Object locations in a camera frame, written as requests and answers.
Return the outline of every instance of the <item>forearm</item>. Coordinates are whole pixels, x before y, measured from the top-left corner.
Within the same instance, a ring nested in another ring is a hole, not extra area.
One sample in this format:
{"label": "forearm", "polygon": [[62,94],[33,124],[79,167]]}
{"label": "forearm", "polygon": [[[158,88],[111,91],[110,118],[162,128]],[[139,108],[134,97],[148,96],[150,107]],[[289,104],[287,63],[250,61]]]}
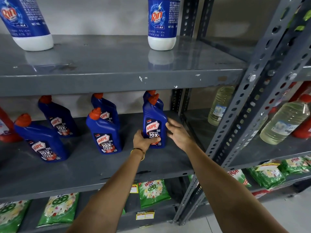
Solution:
{"label": "forearm", "polygon": [[287,232],[243,184],[227,174],[195,143],[185,151],[224,233]]}
{"label": "forearm", "polygon": [[67,233],[114,233],[122,214],[130,189],[134,182],[139,163],[140,150],[133,150],[127,161],[91,197],[89,203],[74,221]]}

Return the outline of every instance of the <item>tiled floor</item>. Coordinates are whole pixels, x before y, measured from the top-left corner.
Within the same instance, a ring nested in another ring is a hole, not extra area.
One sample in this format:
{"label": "tiled floor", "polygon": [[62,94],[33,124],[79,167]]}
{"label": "tiled floor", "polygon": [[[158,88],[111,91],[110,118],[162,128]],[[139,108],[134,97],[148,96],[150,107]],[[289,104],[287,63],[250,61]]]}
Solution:
{"label": "tiled floor", "polygon": [[[290,233],[311,232],[311,189],[292,198],[276,199],[263,204]],[[222,233],[214,215],[187,222],[184,226],[162,223],[124,233]]]}

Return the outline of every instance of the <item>right hand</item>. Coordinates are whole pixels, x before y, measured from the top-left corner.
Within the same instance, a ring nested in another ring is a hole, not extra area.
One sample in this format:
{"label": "right hand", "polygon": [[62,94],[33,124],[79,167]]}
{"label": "right hand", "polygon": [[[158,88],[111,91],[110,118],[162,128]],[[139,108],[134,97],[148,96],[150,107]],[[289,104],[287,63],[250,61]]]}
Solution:
{"label": "right hand", "polygon": [[171,118],[167,118],[167,121],[168,122],[165,124],[169,130],[167,132],[167,136],[170,137],[179,148],[185,151],[185,149],[194,142],[191,140],[183,125]]}

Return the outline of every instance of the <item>bolt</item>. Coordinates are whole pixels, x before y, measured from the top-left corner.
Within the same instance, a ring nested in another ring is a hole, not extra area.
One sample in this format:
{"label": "bolt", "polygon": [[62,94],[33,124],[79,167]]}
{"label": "bolt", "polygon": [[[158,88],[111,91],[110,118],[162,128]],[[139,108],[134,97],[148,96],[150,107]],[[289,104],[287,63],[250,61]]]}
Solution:
{"label": "bolt", "polygon": [[289,80],[293,80],[294,78],[296,78],[297,77],[297,74],[296,73],[291,73],[287,78],[289,79]]}
{"label": "bolt", "polygon": [[248,81],[253,82],[255,80],[255,78],[256,78],[256,75],[251,74],[247,79],[248,79]]}
{"label": "bolt", "polygon": [[275,74],[275,70],[269,70],[267,75],[272,77]]}

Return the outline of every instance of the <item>left hand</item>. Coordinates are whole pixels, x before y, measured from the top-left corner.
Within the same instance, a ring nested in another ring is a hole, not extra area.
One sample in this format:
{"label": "left hand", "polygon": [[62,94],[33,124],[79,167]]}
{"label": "left hand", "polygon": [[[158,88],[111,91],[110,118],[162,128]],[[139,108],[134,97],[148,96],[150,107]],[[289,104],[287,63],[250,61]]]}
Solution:
{"label": "left hand", "polygon": [[159,141],[161,141],[160,137],[143,138],[142,137],[142,130],[138,130],[137,133],[135,133],[135,135],[134,135],[133,145],[134,145],[134,148],[142,149],[146,153],[150,144],[157,143]]}

